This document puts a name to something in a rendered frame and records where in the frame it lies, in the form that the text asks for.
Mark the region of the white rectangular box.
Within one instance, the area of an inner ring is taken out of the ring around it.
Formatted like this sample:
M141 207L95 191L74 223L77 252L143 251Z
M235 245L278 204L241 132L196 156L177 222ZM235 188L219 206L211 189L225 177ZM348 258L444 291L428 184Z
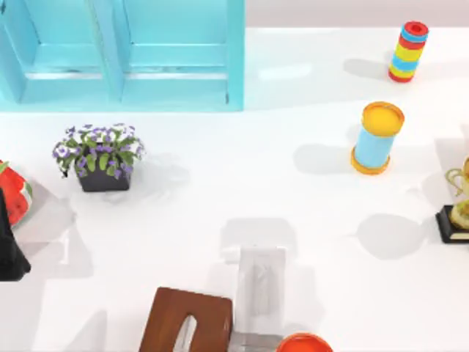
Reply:
M286 252L283 248L243 248L234 299L235 330L280 334L284 320Z

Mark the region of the purple flowers in dark pot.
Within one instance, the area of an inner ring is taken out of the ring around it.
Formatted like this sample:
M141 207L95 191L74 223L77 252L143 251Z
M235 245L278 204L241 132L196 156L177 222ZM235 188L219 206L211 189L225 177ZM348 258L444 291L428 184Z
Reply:
M85 192L127 191L144 151L132 125L85 124L68 128L52 156L64 177L75 172Z

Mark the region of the blue and yellow can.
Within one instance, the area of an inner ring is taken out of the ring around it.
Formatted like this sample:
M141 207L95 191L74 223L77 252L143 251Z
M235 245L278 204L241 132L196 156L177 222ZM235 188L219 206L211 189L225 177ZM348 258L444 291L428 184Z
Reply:
M394 104L377 101L362 113L361 129L351 151L351 164L360 173L378 175L386 170L396 135L405 117Z

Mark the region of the brown wooden tissue box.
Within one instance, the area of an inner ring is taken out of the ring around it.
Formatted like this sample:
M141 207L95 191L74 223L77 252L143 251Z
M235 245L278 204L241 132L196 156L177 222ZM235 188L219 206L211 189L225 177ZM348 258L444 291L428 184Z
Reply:
M189 352L228 352L232 300L169 287L156 291L139 352L173 352L180 327L188 316L196 320Z

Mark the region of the light blue rack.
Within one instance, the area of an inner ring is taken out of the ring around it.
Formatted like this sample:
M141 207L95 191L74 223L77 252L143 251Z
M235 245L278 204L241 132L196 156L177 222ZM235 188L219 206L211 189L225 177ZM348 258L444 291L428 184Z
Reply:
M0 0L0 112L240 111L245 0Z

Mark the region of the orange round container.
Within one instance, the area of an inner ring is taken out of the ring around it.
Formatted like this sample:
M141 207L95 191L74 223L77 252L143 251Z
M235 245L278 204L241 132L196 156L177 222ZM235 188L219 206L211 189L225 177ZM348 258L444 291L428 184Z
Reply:
M301 332L285 337L275 352L333 352L333 349L321 337Z

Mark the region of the stack of coloured rings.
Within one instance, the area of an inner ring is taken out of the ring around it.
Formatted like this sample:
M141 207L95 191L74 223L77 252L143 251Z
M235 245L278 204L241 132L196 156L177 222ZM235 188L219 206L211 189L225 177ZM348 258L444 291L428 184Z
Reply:
M428 27L419 21L403 24L391 63L388 76L395 82L407 83L415 75L426 40Z

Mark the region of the red watermelon-print object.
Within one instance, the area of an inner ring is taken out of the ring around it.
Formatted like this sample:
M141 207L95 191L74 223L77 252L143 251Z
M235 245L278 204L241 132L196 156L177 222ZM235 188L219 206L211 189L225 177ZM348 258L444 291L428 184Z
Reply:
M0 188L4 193L10 224L15 226L32 206L32 187L10 167L8 161L0 160Z

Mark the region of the gold trophy on black base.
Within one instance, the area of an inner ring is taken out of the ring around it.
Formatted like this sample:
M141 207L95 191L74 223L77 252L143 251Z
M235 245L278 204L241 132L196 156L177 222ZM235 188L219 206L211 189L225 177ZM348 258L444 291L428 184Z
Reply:
M453 205L444 205L435 214L441 241L444 243L469 244L469 156L461 168L445 173L446 181L455 188L456 196L466 199Z

